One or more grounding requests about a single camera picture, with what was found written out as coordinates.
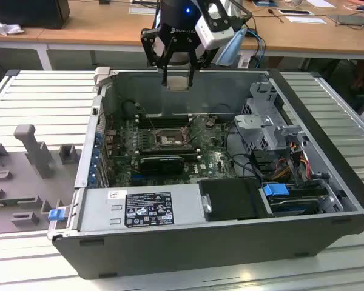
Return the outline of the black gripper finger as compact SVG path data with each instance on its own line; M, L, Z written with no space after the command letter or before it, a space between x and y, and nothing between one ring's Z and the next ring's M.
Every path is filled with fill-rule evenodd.
M188 53L189 53L189 63L190 63L189 74L188 74L188 86L192 87L194 73L197 69L196 46L193 43L193 40L191 40L190 38L187 38L187 44L189 48Z
M161 56L158 56L155 53L153 46L155 45L156 38L161 39L161 29L147 29L144 28L141 31L141 43L144 49L144 52L147 56L147 60L150 65L157 67L158 69L163 70L163 79L162 85L167 85L167 74L168 74L168 65L170 60L176 51L177 38L175 36L170 36L169 40L162 40L161 42L164 44L163 52Z

